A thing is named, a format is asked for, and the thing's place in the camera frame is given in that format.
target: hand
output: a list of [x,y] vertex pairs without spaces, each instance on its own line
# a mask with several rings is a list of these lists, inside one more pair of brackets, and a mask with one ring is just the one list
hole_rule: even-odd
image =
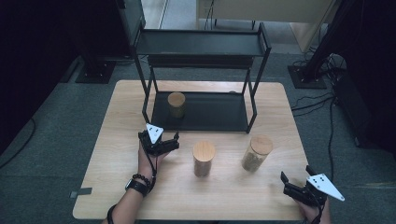
[[[143,175],[145,178],[147,178],[149,181],[151,181],[152,179],[152,169],[151,169],[151,165],[149,164],[149,159],[146,156],[146,153],[142,147],[142,144],[139,141],[139,150],[138,150],[138,168],[137,168],[137,172],[141,175]],[[154,168],[156,170],[158,170],[161,166],[161,163],[163,161],[163,158],[165,156],[167,156],[169,154],[165,153],[162,154],[161,156],[158,157],[158,159],[156,159],[155,157],[150,156],[151,162],[154,165]]]
[[[317,207],[308,206],[308,205],[301,203],[299,201],[296,201],[296,200],[294,200],[294,201],[297,202],[299,209],[300,209],[300,213],[308,219],[309,223],[312,223],[312,221],[315,219],[315,217],[318,216],[319,209]],[[322,216],[320,219],[320,224],[330,224],[330,223],[331,223],[331,219],[330,219],[329,200],[326,200],[326,203],[324,204],[324,208],[322,211]]]

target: wooden table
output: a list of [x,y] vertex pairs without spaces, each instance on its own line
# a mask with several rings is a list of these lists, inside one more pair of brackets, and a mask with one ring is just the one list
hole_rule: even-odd
[[[243,83],[158,81],[158,84],[164,91],[240,91]],[[249,115],[248,94],[246,97]],[[92,188],[92,194],[78,196],[73,210],[75,218],[104,218],[137,171],[137,133],[146,129],[141,113],[143,100],[140,81],[123,80],[117,84],[81,186]],[[143,201],[138,218],[300,219],[296,203],[283,194],[279,178],[284,171],[291,183],[303,186],[308,176],[306,156],[283,86],[260,83],[256,104],[258,116],[250,134],[180,133],[180,149],[163,161],[155,189]],[[174,134],[165,132],[163,140]],[[260,169],[251,174],[242,168],[241,160],[255,134],[270,136],[274,150]],[[213,143],[217,152],[210,175],[199,178],[193,173],[192,149],[201,140]]]
[[[340,0],[215,0],[209,19],[290,22],[302,52],[307,52],[323,23],[331,23]],[[196,26],[207,18],[212,0],[197,0]]]

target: gray carpet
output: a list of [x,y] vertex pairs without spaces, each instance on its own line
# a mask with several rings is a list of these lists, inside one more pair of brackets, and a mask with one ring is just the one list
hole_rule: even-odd
[[[271,54],[264,71],[262,81],[282,83],[290,105],[303,96],[330,91],[330,88],[294,89],[287,66],[302,58],[302,55]],[[147,65],[143,63],[143,66],[148,74]],[[257,69],[255,64],[252,74]],[[241,81],[244,75],[240,71],[215,69],[157,70],[158,79]],[[137,79],[134,64],[119,64],[106,85],[77,84],[74,77],[69,83],[58,84],[34,115],[36,128],[31,141],[17,158],[0,170],[3,223],[98,223],[98,220],[73,218],[76,200],[70,199],[69,193],[79,189],[82,183],[111,94],[121,79]],[[325,78],[325,81],[330,87],[329,80]],[[316,101],[304,100],[300,105]],[[335,105],[332,111],[334,184],[346,197],[344,203],[331,199],[334,223],[393,223],[396,218],[393,212],[395,160],[376,147],[355,147],[354,134],[342,108]],[[308,162],[329,176],[330,104],[295,120]],[[32,127],[32,122],[26,124],[0,158],[1,163],[18,150]]]

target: black metal shelf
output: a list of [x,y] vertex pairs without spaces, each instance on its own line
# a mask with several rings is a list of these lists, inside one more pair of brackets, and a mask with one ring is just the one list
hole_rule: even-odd
[[[249,133],[257,116],[254,95],[268,60],[271,44],[263,23],[257,32],[213,32],[140,29],[133,40],[131,52],[145,92],[143,116],[147,123],[165,130],[219,131]],[[148,55],[150,77],[148,84],[138,55]],[[262,64],[254,84],[250,71],[255,57]],[[229,68],[247,71],[244,86],[238,92],[183,92],[186,111],[182,119],[169,116],[167,96],[170,91],[159,91],[154,68]],[[151,120],[147,114],[151,85],[155,88],[155,101]],[[248,91],[252,116],[247,117],[245,91]]]

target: wooden jar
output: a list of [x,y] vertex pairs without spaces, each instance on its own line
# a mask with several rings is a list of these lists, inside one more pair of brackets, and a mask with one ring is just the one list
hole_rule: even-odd
[[192,154],[195,175],[199,177],[209,175],[216,154],[215,147],[210,142],[201,141],[195,144]]
[[186,97],[181,92],[172,92],[168,95],[169,113],[175,119],[181,119],[185,112]]

